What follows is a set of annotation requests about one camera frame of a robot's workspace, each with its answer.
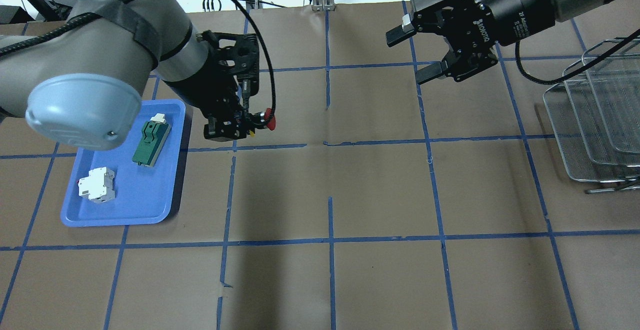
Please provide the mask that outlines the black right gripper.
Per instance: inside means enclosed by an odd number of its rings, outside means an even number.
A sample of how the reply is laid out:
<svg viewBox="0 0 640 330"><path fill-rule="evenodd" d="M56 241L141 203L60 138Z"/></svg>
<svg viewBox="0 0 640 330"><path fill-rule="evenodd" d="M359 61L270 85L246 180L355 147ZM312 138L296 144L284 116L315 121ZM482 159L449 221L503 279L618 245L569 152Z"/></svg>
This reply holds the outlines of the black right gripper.
<svg viewBox="0 0 640 330"><path fill-rule="evenodd" d="M418 85L450 77L462 82L496 65L496 44L508 46L553 26L551 0L410 0L409 25L385 34L392 47L419 32L442 36L449 51L414 73Z"/></svg>

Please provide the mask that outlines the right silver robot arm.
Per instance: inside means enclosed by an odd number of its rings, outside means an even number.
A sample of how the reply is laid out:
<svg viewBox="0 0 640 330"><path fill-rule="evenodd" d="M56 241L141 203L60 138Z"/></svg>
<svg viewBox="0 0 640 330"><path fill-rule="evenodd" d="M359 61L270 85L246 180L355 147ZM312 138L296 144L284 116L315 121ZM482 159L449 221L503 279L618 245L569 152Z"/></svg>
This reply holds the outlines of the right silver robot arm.
<svg viewBox="0 0 640 330"><path fill-rule="evenodd" d="M462 82L498 63L496 44L513 45L614 0L410 0L388 46L418 33L442 36L449 50L440 62L416 71L416 82L450 77Z"/></svg>

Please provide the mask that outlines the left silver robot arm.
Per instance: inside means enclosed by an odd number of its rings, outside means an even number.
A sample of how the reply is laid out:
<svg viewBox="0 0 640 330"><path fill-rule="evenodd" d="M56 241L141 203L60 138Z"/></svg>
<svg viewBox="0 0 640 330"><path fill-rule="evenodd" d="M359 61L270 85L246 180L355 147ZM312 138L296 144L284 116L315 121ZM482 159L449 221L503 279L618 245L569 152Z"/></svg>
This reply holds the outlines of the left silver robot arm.
<svg viewBox="0 0 640 330"><path fill-rule="evenodd" d="M76 0L64 25L1 38L1 118L23 118L58 143L120 146L153 72L201 111L206 139L275 126L275 108L248 108L266 49L260 32L199 31L176 0Z"/></svg>

